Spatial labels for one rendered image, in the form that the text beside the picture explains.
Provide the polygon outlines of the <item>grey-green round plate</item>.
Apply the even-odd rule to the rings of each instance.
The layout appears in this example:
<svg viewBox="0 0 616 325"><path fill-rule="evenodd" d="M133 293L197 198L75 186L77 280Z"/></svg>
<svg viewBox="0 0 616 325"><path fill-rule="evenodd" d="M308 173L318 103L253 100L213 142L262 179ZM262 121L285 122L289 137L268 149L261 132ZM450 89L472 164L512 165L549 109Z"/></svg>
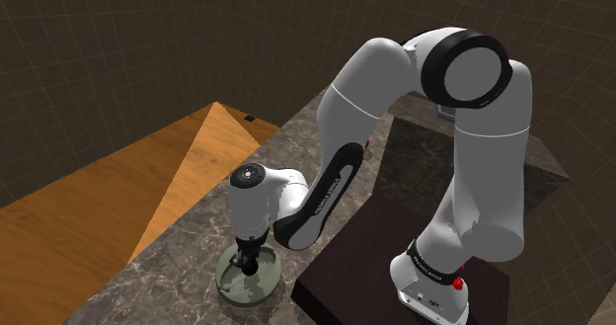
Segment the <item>grey-green round plate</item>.
<svg viewBox="0 0 616 325"><path fill-rule="evenodd" d="M231 263L238 246L229 246L220 256L215 269L215 282L219 293L229 303L237 306L254 306L268 298L281 279L279 255L269 244L261 247L256 259L258 269L246 276Z"/></svg>

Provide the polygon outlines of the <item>dark maroon robot stand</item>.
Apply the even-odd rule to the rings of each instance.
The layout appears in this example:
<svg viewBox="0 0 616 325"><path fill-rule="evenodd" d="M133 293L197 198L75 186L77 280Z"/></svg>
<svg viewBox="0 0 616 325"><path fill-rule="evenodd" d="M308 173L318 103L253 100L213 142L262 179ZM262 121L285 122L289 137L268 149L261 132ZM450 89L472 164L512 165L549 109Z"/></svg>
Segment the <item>dark maroon robot stand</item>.
<svg viewBox="0 0 616 325"><path fill-rule="evenodd" d="M373 193L297 278L292 300L317 325L433 325L400 302L389 274L427 224Z"/></svg>

